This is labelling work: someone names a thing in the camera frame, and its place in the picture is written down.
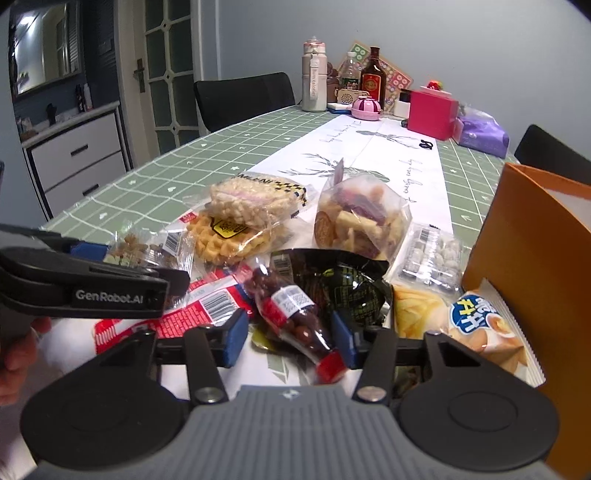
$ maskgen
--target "door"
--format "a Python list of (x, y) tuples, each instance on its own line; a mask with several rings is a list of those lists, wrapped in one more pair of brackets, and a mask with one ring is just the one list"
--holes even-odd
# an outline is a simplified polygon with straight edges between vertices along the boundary
[(136, 165), (199, 136), (190, 0), (118, 0), (122, 110)]

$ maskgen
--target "rice cracker bar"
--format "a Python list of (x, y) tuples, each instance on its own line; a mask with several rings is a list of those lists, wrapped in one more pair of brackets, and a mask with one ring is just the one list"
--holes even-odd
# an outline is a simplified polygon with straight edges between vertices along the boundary
[(246, 172), (211, 185), (207, 211), (240, 225), (266, 228), (298, 214), (306, 187), (283, 177)]

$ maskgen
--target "cabinet drawer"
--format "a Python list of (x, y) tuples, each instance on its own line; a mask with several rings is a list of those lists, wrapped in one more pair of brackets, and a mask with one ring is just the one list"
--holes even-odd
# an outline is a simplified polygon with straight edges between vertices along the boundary
[(125, 164), (121, 152), (82, 170), (46, 193), (45, 197), (53, 216), (59, 215), (86, 195), (90, 195), (124, 174)]
[(44, 192), (88, 165), (121, 150), (115, 114), (105, 115), (34, 148)]

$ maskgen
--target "white cabinet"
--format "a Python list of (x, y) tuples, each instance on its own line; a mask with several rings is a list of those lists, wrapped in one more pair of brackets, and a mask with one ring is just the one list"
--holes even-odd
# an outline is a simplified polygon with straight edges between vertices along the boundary
[(49, 207), (53, 214), (57, 215), (124, 174), (123, 155), (117, 152), (49, 190), (46, 193)]
[(65, 178), (121, 150), (115, 114), (82, 124), (31, 149), (46, 192)]
[(31, 180), (48, 219), (132, 168), (119, 102), (74, 117), (25, 142)]

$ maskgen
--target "black chair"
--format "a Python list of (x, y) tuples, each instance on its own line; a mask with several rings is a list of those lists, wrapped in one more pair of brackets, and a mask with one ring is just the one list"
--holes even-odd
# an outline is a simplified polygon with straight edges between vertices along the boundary
[(515, 150), (523, 165), (591, 185), (591, 161), (571, 150), (537, 125), (530, 125)]
[(194, 89), (201, 118), (210, 132), (296, 104), (290, 78), (283, 72), (195, 82)]

